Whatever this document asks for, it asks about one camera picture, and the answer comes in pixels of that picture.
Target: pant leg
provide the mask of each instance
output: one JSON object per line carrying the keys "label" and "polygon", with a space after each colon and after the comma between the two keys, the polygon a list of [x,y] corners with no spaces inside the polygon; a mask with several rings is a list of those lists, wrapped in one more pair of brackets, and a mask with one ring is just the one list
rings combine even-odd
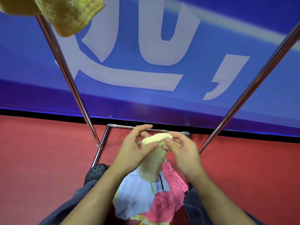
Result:
{"label": "pant leg", "polygon": [[88,192],[94,187],[96,183],[97,180],[90,181],[81,189],[76,190],[70,200],[59,206],[38,225],[59,225],[76,207],[76,205],[88,194]]}
{"label": "pant leg", "polygon": [[[183,206],[185,208],[187,218],[192,225],[213,225],[210,220],[201,200],[198,196],[196,189],[191,189],[183,200]],[[254,216],[245,212],[257,225],[266,225],[259,221]]]}

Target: black strip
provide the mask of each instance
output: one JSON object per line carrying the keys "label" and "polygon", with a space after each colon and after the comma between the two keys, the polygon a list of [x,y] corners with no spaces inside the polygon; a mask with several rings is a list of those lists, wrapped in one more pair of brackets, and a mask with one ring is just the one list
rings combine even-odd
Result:
{"label": "black strip", "polygon": [[161,187],[162,187],[162,189],[163,189],[163,180],[161,179],[160,174],[159,174],[159,178],[160,178]]}
{"label": "black strip", "polygon": [[[39,118],[39,119],[46,119],[46,120],[66,121],[66,122],[75,122],[75,123],[85,123],[85,120],[83,117],[46,114],[46,113],[28,112],[28,111],[18,111],[18,110],[9,110],[9,109],[0,109],[0,115],[18,116],[18,117],[27,117],[27,118]],[[93,117],[93,118],[91,118],[91,120],[92,120],[92,123],[95,125],[107,125],[107,124],[112,123],[112,124],[118,124],[118,125],[136,126],[136,125],[147,124],[146,122],[116,120],[116,119],[108,119],[108,118],[94,118]],[[153,124],[154,129],[166,129],[166,130],[172,130],[172,131],[178,131],[178,132],[189,131],[190,133],[210,135],[213,131],[213,129],[209,129],[209,128],[199,128],[199,127],[189,127],[189,126],[179,126],[179,125],[165,125],[165,124],[156,124],[156,123],[152,123],[152,124]],[[252,133],[252,132],[239,132],[239,131],[230,131],[230,130],[222,130],[219,135],[244,138],[244,139],[254,139],[254,140],[300,143],[300,137],[296,137],[296,136],[277,136],[277,135]]]}

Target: person's left hand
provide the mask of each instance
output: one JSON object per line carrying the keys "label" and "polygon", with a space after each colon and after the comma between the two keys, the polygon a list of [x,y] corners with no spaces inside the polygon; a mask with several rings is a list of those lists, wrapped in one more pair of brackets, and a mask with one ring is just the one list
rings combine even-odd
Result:
{"label": "person's left hand", "polygon": [[130,132],[130,134],[126,136],[118,155],[111,166],[121,172],[124,176],[137,169],[143,159],[158,146],[158,142],[153,142],[148,144],[142,150],[138,149],[138,146],[142,143],[142,140],[137,140],[137,138],[151,136],[145,130],[152,127],[153,125],[136,126]]}

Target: metal rack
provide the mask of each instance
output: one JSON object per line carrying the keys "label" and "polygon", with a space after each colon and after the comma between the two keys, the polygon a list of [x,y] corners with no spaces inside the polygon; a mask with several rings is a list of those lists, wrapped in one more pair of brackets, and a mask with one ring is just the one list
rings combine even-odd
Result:
{"label": "metal rack", "polygon": [[[92,167],[97,164],[99,156],[101,154],[101,151],[103,150],[103,146],[105,144],[105,140],[107,138],[107,135],[109,133],[109,130],[111,127],[113,128],[126,128],[126,129],[133,129],[132,126],[122,126],[122,125],[116,125],[116,124],[108,124],[107,128],[105,130],[105,133],[103,135],[102,140],[100,141],[98,138],[98,135],[96,133],[96,130],[91,122],[91,119],[88,115],[88,112],[84,106],[84,103],[80,97],[80,94],[78,92],[78,89],[75,85],[75,82],[73,80],[73,77],[71,75],[71,72],[69,70],[69,67],[66,63],[66,60],[64,58],[64,55],[62,53],[62,50],[60,49],[59,43],[52,31],[51,26],[46,21],[45,17],[43,15],[39,15],[36,17],[46,39],[47,42],[54,54],[54,57],[56,58],[56,61],[62,70],[62,74],[64,75],[66,82],[68,83],[70,90],[79,106],[79,109],[88,124],[93,137],[96,140],[96,145],[98,147],[98,151],[96,153],[95,159],[92,163]],[[300,22],[290,31],[290,33],[285,37],[285,39],[282,41],[282,43],[278,46],[278,48],[275,50],[275,52],[272,54],[272,56],[269,58],[269,60],[266,62],[266,64],[262,67],[262,69],[258,72],[256,77],[253,79],[253,81],[249,84],[249,86],[245,89],[245,91],[242,93],[242,95],[238,98],[238,100],[234,103],[234,105],[231,107],[231,109],[228,111],[228,113],[225,115],[223,120],[220,122],[220,124],[215,128],[215,130],[212,132],[212,134],[205,140],[205,142],[202,144],[202,146],[199,149],[199,153],[202,153],[205,148],[210,144],[210,142],[214,139],[215,136],[219,134],[219,132],[225,127],[225,125],[231,120],[231,118],[237,113],[237,111],[242,107],[242,105],[247,101],[247,99],[253,94],[253,92],[259,87],[259,85],[266,79],[266,77],[272,72],[272,70],[276,67],[276,65],[283,59],[285,54],[293,47],[293,45],[298,41],[300,38]],[[166,130],[154,130],[151,129],[149,131],[153,132],[167,132]],[[183,132],[185,135],[190,137],[189,132]]]}

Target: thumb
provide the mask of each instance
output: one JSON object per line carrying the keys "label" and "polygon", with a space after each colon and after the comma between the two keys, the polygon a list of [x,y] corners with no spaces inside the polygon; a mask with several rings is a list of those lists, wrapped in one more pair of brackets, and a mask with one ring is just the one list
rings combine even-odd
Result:
{"label": "thumb", "polygon": [[148,144],[143,150],[141,150],[141,154],[143,158],[145,158],[151,151],[158,147],[158,142],[153,142]]}
{"label": "thumb", "polygon": [[180,153],[181,149],[178,148],[178,146],[175,144],[173,140],[167,137],[165,138],[165,142],[168,145],[168,147],[171,149],[171,151],[174,153],[174,155],[178,155]]}

